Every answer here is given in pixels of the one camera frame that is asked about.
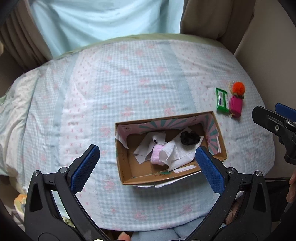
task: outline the open cardboard box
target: open cardboard box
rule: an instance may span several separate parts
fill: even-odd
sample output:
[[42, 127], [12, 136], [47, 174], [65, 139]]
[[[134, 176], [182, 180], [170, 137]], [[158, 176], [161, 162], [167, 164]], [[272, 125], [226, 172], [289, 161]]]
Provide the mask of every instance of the open cardboard box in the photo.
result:
[[121, 183], [124, 185], [164, 183], [199, 172], [201, 169], [195, 159], [182, 166], [190, 166], [191, 169], [176, 173], [174, 171], [168, 172], [167, 165], [153, 165], [150, 161], [139, 164], [133, 154], [149, 131], [164, 131], [166, 133], [165, 140], [169, 142], [186, 127], [205, 137], [201, 145], [214, 154], [215, 158], [220, 161], [227, 158], [223, 138], [215, 114], [212, 111], [120, 122], [115, 124], [115, 145]]

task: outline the finger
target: finger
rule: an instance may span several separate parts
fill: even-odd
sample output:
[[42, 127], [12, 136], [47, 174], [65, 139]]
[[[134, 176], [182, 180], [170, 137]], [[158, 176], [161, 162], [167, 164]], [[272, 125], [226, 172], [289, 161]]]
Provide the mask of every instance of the finger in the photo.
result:
[[119, 235], [118, 240], [131, 241], [131, 238], [125, 232], [122, 232]]
[[294, 182], [296, 181], [296, 170], [293, 172], [291, 178], [290, 178], [290, 181], [289, 181], [289, 184], [293, 184]]
[[230, 223], [232, 223], [238, 208], [239, 208], [239, 202], [235, 201], [231, 207], [229, 214], [226, 217], [226, 225], [229, 225]]
[[290, 187], [289, 187], [289, 192], [287, 194], [287, 202], [291, 203], [293, 202], [294, 198], [295, 198], [295, 194], [296, 194], [296, 183], [293, 183]]

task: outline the pink box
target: pink box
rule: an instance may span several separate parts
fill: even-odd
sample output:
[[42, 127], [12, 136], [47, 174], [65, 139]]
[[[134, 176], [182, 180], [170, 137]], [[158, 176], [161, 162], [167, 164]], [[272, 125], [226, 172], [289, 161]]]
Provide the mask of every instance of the pink box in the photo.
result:
[[242, 99], [232, 96], [229, 101], [229, 111], [235, 118], [240, 118], [242, 115]]

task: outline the human hand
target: human hand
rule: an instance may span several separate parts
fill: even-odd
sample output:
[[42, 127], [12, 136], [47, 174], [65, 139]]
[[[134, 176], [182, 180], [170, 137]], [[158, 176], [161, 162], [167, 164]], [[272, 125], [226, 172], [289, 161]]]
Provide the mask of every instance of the human hand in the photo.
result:
[[289, 181], [290, 187], [289, 192], [287, 194], [287, 202], [291, 203], [295, 199], [296, 194], [296, 170], [293, 172], [290, 181]]
[[122, 232], [117, 240], [131, 241], [131, 238], [125, 232]]
[[240, 196], [238, 199], [236, 199], [236, 200], [233, 202], [233, 204], [232, 204], [232, 206], [231, 206], [231, 209], [230, 209], [230, 211], [229, 211], [229, 214], [227, 215], [227, 217], [226, 217], [226, 219], [225, 219], [225, 221], [224, 221], [224, 223], [225, 223], [226, 225], [229, 225], [229, 224], [231, 224], [231, 223], [233, 222], [233, 220], [234, 220], [234, 218], [235, 218], [235, 214], [237, 213], [237, 210], [238, 210], [239, 205], [240, 205], [240, 203], [242, 202], [242, 200], [243, 200], [243, 197]]

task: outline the red pom-pom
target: red pom-pom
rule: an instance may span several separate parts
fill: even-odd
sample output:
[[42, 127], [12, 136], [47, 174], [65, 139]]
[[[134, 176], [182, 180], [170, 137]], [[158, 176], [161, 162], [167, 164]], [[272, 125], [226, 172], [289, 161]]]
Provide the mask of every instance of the red pom-pom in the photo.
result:
[[232, 93], [237, 94], [238, 96], [243, 96], [246, 91], [244, 84], [242, 82], [235, 82], [232, 85]]

